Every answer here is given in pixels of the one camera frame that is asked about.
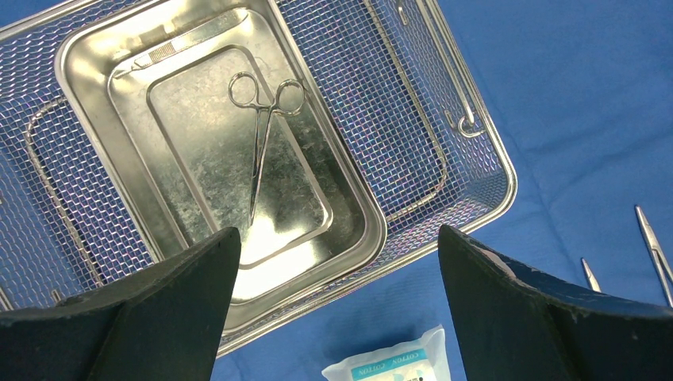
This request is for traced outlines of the white sterile packet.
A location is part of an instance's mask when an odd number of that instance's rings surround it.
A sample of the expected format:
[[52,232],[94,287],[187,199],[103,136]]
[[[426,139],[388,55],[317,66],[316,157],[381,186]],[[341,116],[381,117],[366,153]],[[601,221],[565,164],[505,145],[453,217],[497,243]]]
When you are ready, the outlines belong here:
[[444,327],[438,325],[413,341],[350,356],[321,374],[331,381],[450,380]]

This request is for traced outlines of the steel hemostat forceps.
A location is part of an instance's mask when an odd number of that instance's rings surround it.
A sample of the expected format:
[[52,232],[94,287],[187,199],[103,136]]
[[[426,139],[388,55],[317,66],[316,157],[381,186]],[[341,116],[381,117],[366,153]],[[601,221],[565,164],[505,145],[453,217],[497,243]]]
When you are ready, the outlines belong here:
[[672,269],[668,263],[667,257],[663,253],[663,249],[656,237],[656,234],[651,227],[644,211],[639,205],[634,206],[636,218],[638,220],[640,231],[644,242],[647,246],[648,252],[652,259],[652,263],[659,277],[660,284],[663,290],[663,295],[666,299],[667,305],[672,308]]

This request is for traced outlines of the steel needle holder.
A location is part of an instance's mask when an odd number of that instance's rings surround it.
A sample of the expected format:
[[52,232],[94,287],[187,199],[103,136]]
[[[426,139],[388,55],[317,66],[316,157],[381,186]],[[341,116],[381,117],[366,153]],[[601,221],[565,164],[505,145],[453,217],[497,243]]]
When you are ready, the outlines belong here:
[[[233,94],[234,85],[242,79],[250,79],[254,85],[254,95],[249,101],[246,102],[238,102]],[[288,87],[297,88],[301,92],[300,101],[293,109],[283,108],[280,105],[283,92]],[[229,100],[235,107],[239,109],[255,110],[256,112],[252,182],[248,208],[248,225],[252,226],[256,216],[256,205],[260,193],[263,165],[267,152],[272,118],[275,115],[282,117],[293,117],[299,115],[302,112],[302,108],[306,100],[306,91],[305,87],[298,80],[286,79],[278,85],[275,95],[271,98],[271,102],[269,104],[263,104],[260,102],[260,85],[258,79],[250,72],[240,71],[234,74],[229,80],[227,94],[229,96]]]

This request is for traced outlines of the steel instrument pan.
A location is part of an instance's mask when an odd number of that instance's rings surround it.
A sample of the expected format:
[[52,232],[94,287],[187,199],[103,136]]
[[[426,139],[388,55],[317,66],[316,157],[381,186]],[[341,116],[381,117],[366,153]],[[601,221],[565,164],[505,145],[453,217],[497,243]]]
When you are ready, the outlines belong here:
[[[226,11],[221,35],[119,79],[113,69]],[[269,104],[296,79],[302,112],[271,122],[248,225],[256,112],[227,87],[240,71]],[[56,78],[151,255],[166,259],[225,227],[241,254],[225,334],[313,309],[383,249],[385,217],[363,181],[274,1],[146,1],[73,32]]]

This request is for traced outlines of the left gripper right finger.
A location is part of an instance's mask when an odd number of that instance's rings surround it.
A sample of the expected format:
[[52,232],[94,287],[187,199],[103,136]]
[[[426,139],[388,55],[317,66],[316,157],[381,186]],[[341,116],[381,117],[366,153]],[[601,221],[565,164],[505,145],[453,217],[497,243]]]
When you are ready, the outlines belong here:
[[568,283],[449,225],[438,258],[469,380],[669,380],[672,311]]

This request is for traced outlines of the steel ring-handled forceps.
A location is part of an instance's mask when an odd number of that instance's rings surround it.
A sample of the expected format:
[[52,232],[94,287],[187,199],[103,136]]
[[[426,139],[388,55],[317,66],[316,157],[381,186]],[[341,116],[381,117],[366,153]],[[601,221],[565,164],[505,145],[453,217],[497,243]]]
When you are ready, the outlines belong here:
[[592,291],[601,292],[602,289],[599,285],[599,282],[598,282],[597,278],[595,277],[594,273],[592,272],[592,270],[590,268],[590,265],[588,264],[586,259],[584,257],[582,257],[580,259],[580,261],[581,261],[581,265],[583,267],[584,275],[585,275],[585,278],[586,278],[586,281],[587,281],[587,284],[588,284],[589,288]]

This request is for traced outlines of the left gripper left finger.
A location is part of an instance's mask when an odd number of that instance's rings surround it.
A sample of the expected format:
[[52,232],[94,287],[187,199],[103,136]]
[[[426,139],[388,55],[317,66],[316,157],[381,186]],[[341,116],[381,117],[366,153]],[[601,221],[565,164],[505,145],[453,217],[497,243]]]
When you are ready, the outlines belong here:
[[2,379],[209,379],[240,254],[229,227],[56,306],[2,313]]

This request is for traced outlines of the metal mesh tray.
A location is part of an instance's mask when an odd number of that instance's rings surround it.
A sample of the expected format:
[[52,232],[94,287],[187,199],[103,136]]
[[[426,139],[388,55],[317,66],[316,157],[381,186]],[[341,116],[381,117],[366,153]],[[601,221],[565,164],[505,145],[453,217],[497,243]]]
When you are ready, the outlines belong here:
[[220,353],[513,203],[435,1],[66,1],[1,30],[1,309],[239,230]]

